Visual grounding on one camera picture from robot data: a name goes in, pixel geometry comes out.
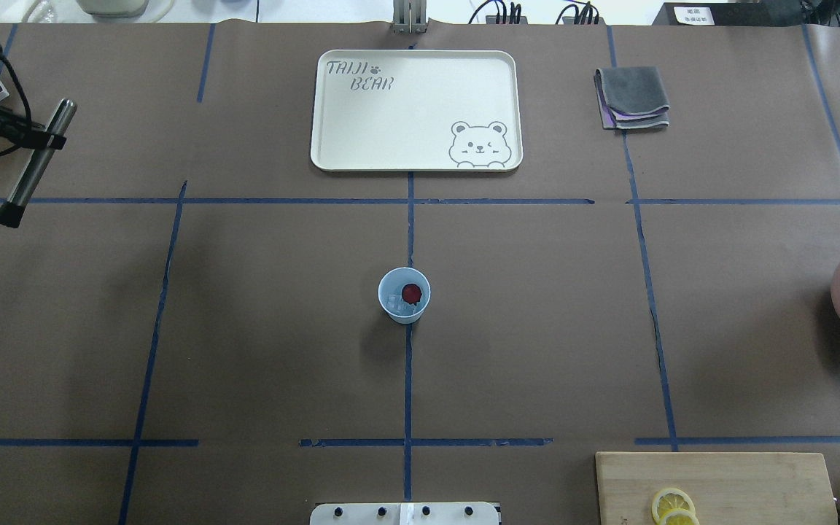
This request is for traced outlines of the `clear ice cube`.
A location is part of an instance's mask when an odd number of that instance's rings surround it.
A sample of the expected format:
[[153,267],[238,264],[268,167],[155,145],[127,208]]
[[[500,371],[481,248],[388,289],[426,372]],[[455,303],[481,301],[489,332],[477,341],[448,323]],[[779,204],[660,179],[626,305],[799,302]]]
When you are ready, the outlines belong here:
[[404,301],[402,295],[387,295],[384,300],[384,309],[392,316],[399,318],[409,318],[409,316],[416,315],[420,307],[420,302],[408,303]]

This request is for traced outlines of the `lemon slices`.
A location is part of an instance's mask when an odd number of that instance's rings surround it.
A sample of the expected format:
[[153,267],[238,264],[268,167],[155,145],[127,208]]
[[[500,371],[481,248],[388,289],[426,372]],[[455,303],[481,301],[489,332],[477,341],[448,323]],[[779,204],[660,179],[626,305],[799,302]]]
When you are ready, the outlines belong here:
[[693,500],[673,486],[660,489],[653,496],[650,514],[654,524],[700,524]]

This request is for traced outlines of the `wooden cutting board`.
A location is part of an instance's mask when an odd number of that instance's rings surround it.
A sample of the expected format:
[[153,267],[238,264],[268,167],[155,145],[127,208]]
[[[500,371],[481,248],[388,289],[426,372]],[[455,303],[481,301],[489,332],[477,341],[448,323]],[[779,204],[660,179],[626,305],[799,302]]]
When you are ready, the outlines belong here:
[[824,456],[793,452],[610,452],[594,456],[600,521],[653,524],[663,489],[702,524],[836,524]]

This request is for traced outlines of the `grey folded cloth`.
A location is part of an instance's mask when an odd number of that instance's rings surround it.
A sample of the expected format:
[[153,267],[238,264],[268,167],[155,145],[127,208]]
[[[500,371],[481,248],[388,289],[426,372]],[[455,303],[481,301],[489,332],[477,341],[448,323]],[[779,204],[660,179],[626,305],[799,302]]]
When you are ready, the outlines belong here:
[[594,87],[605,130],[632,131],[669,126],[670,103],[657,67],[597,69]]

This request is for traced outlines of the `red strawberry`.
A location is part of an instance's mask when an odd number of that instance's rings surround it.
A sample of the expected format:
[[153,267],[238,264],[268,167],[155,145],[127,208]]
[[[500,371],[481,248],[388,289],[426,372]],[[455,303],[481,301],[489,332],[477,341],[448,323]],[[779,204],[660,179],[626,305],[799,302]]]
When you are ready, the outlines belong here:
[[402,287],[400,295],[404,303],[417,306],[423,298],[423,289],[416,283],[407,283]]

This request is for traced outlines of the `light blue cup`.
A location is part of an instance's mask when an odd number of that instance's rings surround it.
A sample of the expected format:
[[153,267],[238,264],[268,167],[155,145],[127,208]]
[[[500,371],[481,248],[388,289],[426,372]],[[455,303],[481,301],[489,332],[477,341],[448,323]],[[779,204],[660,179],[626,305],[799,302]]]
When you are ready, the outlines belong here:
[[387,272],[377,289],[380,306],[396,323],[413,324],[421,318],[432,298],[429,279],[413,267]]

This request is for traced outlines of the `white post base plate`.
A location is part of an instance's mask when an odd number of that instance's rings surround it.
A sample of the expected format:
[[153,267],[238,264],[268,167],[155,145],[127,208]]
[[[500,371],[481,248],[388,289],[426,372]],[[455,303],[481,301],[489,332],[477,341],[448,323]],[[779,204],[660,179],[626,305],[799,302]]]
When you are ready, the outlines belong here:
[[490,502],[350,502],[320,504],[310,524],[501,524]]

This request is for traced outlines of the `steel muddler black tip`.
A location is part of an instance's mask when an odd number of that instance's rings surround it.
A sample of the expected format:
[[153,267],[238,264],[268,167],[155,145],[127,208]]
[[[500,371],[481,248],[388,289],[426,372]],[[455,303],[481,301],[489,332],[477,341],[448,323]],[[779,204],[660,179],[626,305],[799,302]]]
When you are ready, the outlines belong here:
[[47,129],[44,130],[44,145],[33,148],[26,168],[21,173],[13,191],[0,206],[0,225],[7,228],[20,226],[26,207],[44,175],[44,170],[49,166],[54,153],[66,145],[66,131],[77,112],[77,107],[77,103],[71,99],[61,100],[56,107]]

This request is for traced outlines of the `cream bear tray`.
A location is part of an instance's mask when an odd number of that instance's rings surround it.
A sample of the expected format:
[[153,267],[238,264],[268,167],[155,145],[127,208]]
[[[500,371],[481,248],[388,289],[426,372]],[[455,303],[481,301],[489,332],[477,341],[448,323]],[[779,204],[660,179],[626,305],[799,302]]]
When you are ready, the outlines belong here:
[[311,160],[330,172],[510,172],[524,158],[516,60],[500,50],[330,50]]

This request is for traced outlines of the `aluminium frame post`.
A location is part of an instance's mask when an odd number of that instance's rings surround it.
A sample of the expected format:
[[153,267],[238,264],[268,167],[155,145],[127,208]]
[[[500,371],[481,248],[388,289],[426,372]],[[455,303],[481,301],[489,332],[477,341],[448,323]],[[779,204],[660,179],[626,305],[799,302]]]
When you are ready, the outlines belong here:
[[422,34],[429,30],[427,0],[394,0],[392,30],[396,34]]

